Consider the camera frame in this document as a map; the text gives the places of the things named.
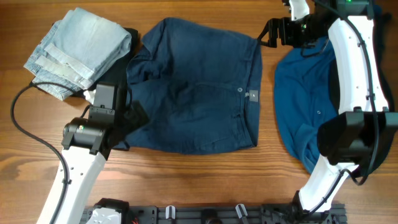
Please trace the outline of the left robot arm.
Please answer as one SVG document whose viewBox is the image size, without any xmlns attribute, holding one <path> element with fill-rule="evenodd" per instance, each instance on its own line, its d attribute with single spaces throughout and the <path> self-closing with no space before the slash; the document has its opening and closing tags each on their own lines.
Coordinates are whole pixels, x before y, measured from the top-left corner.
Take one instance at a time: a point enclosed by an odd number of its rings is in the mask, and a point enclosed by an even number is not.
<svg viewBox="0 0 398 224">
<path fill-rule="evenodd" d="M 112 148 L 121 146 L 128 134 L 148 121 L 131 89 L 97 84 L 88 117 L 65 125 L 62 160 L 38 222 L 79 223 Z"/>
</svg>

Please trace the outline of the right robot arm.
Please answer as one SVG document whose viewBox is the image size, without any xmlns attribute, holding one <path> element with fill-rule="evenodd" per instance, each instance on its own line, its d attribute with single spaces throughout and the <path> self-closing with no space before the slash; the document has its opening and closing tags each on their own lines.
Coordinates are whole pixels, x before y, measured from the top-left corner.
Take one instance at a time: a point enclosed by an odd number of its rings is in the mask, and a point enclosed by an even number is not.
<svg viewBox="0 0 398 224">
<path fill-rule="evenodd" d="M 295 193 L 295 220 L 322 215 L 347 178 L 363 185 L 387 156 L 397 113 L 383 92 L 374 53 L 372 1 L 284 1 L 258 42 L 292 50 L 277 64 L 274 106 L 286 149 L 310 173 Z"/>
</svg>

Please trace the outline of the dark navy shorts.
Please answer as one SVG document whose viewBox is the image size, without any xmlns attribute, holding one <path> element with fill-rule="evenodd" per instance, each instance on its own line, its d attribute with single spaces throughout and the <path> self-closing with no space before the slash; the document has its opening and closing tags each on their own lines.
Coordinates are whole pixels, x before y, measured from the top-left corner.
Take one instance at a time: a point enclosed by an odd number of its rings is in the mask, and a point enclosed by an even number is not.
<svg viewBox="0 0 398 224">
<path fill-rule="evenodd" d="M 141 42 L 127 84 L 149 122 L 120 149 L 217 154 L 257 146 L 262 55 L 256 39 L 168 17 Z"/>
</svg>

